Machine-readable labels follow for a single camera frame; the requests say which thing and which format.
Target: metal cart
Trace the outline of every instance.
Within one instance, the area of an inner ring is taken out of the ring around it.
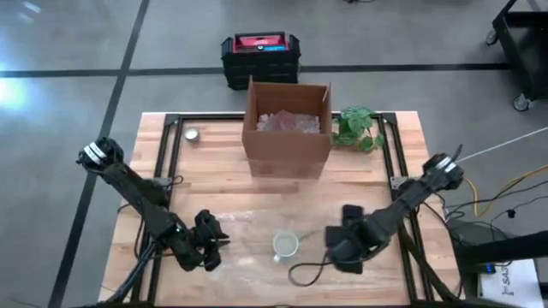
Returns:
[[[548,12],[510,12],[516,2],[506,3],[485,42],[500,41],[522,89],[514,109],[525,111],[534,101],[548,98]]]

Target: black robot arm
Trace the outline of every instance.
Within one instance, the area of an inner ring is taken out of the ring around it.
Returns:
[[[123,150],[113,139],[101,138],[87,145],[80,151],[77,163],[113,186],[143,217],[155,242],[170,248],[184,270],[194,270],[203,263],[205,270],[211,271],[221,263],[218,248],[228,243],[225,240],[229,236],[223,233],[215,216],[202,210],[194,218],[196,226],[188,228],[166,208],[171,185],[142,179],[123,162]]]
[[[396,201],[385,209],[364,215],[360,206],[343,206],[342,225],[325,228],[326,256],[338,270],[361,274],[362,262],[387,247],[406,215],[432,193],[458,188],[464,174],[447,154],[430,158],[423,171],[418,180],[403,182]]]

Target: yellow cable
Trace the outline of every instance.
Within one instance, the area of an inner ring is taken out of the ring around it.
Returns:
[[[513,179],[512,181],[508,182],[508,184],[506,184],[506,185],[503,187],[503,189],[501,189],[500,192],[498,192],[498,194],[501,193],[502,191],[504,191],[506,188],[512,186],[512,185],[513,185],[514,183],[516,183],[517,181],[524,180],[524,179],[526,179],[527,177],[529,177],[529,176],[531,176],[531,175],[536,175],[537,173],[542,172],[542,171],[544,171],[544,170],[546,170],[546,169],[548,169],[548,164],[547,164],[547,165],[544,165],[544,166],[542,166],[542,167],[540,167],[540,168],[538,168],[538,169],[535,169],[535,170],[533,170],[533,171],[526,172],[525,174],[516,177],[516,178]],[[476,215],[476,216],[477,216],[477,217],[482,217],[482,216],[491,208],[491,206],[493,205],[493,202],[495,202],[495,200],[492,200],[492,201],[487,205],[487,207],[486,207],[483,211],[481,211],[481,213],[480,213],[479,215]]]
[[[478,215],[478,204],[476,203],[478,201],[478,190],[476,189],[476,186],[472,183],[471,180],[468,178],[464,178],[464,180],[468,183],[470,188],[472,189],[472,192],[474,193],[474,215]]]

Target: artificial plant leaf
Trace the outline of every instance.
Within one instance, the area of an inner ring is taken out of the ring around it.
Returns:
[[[368,109],[367,107],[359,107],[359,109],[357,109],[355,111],[356,115],[358,115],[359,117],[369,117],[373,112]]]
[[[339,119],[339,133],[352,133],[352,129],[350,129],[347,119]]]
[[[341,117],[343,119],[349,119],[357,114],[359,108],[359,106],[348,107],[341,111]]]
[[[368,116],[360,118],[361,127],[363,129],[368,129],[373,126],[373,120],[372,118]]]
[[[364,132],[363,119],[357,116],[352,116],[347,121],[348,121],[348,127],[350,127],[350,130],[352,131],[352,133],[354,133],[357,136],[361,136],[363,134]]]
[[[384,135],[380,133],[375,138],[375,146],[383,146],[383,144],[384,144]]]
[[[360,149],[362,151],[370,151],[373,149],[374,146],[375,144],[373,142],[373,138],[369,136],[364,137],[364,139],[362,139],[360,142]]]
[[[336,145],[353,145],[358,137],[353,133],[341,133],[337,136]]]

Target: wooden tabletop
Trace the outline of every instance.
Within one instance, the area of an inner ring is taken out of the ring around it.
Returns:
[[[411,176],[419,176],[422,164],[430,156],[418,114],[405,111],[396,115],[408,171]],[[130,166],[143,177],[153,174],[163,123],[164,114],[145,113],[141,117]],[[364,154],[333,149],[316,181],[258,179],[249,173],[241,145],[241,122],[188,121],[185,126],[198,127],[201,138],[197,145],[182,140],[176,173],[185,181],[175,187],[170,210],[189,227],[200,210],[210,210],[231,243],[221,249],[222,264],[209,273],[203,269],[185,272],[174,258],[165,258],[156,305],[409,303],[397,236],[383,252],[364,263],[363,275],[343,274],[327,266],[311,287],[295,287],[287,277],[292,264],[321,261],[325,252],[324,227],[340,223],[343,204],[361,205],[366,212],[390,204],[382,151]],[[388,135],[390,147],[394,148],[390,131]],[[396,154],[392,153],[392,157],[397,166]],[[435,198],[429,201],[441,214],[440,202]],[[135,264],[133,245],[139,222],[131,207],[118,216],[101,299],[112,294]],[[419,213],[419,222],[428,262],[442,281],[456,290],[460,277],[447,231],[426,207]],[[301,242],[294,257],[276,264],[272,259],[272,238],[279,230],[310,236]],[[298,269],[295,279],[309,281],[317,271],[317,267]],[[415,263],[414,277],[422,297]]]

